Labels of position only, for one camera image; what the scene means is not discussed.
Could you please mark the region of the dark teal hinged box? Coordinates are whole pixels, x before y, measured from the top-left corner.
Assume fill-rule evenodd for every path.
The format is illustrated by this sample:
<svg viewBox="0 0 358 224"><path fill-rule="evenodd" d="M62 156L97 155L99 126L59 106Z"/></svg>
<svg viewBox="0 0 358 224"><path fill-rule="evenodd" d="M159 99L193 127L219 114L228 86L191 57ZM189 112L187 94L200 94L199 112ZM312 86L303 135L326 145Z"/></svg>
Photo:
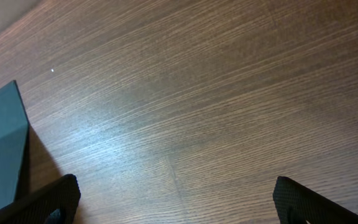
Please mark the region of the dark teal hinged box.
<svg viewBox="0 0 358 224"><path fill-rule="evenodd" d="M16 197L29 122L15 81L0 89L0 209Z"/></svg>

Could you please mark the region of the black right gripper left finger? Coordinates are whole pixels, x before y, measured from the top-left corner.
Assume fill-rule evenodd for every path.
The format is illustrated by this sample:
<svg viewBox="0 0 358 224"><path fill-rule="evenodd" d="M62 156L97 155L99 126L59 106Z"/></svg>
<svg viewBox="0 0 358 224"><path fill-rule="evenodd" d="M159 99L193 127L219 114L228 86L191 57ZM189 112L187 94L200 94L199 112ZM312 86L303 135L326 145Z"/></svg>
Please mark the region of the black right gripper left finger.
<svg viewBox="0 0 358 224"><path fill-rule="evenodd" d="M72 224L80 198L76 176L67 174L0 209L0 224Z"/></svg>

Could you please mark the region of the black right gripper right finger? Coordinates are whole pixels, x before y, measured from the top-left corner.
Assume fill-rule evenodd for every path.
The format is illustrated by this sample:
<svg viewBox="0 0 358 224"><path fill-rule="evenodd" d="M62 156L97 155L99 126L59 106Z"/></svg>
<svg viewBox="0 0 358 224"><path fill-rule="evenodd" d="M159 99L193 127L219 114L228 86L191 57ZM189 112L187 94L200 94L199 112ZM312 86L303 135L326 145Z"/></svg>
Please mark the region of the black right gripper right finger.
<svg viewBox="0 0 358 224"><path fill-rule="evenodd" d="M281 224L358 224L357 214L288 177L277 177L273 201Z"/></svg>

